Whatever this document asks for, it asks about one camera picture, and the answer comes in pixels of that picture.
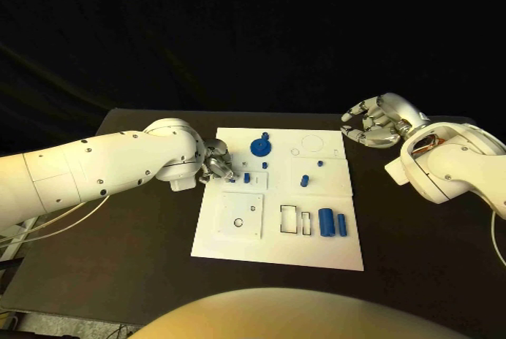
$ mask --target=white board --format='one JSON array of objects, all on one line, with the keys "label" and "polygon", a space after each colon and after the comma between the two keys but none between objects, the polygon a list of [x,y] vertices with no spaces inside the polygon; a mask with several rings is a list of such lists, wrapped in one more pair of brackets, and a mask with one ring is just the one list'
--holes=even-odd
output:
[{"label": "white board", "polygon": [[[262,132],[272,150],[256,157],[249,145]],[[229,147],[240,177],[234,183],[216,179],[206,184],[191,256],[363,271],[340,131],[219,128],[216,138]],[[306,187],[299,186],[302,175]],[[295,207],[295,233],[292,207],[283,209],[289,232],[281,231],[281,205]],[[318,209],[325,207],[332,210],[334,237],[319,236]],[[345,237],[338,236],[337,213],[345,216]]]}]

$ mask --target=black background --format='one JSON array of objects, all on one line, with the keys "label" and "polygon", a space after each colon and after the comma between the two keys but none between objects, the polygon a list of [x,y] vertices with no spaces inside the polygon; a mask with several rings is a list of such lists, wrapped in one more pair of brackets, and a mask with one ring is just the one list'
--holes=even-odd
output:
[{"label": "black background", "polygon": [[0,0],[0,153],[113,107],[343,113],[387,91],[504,138],[479,0]]}]

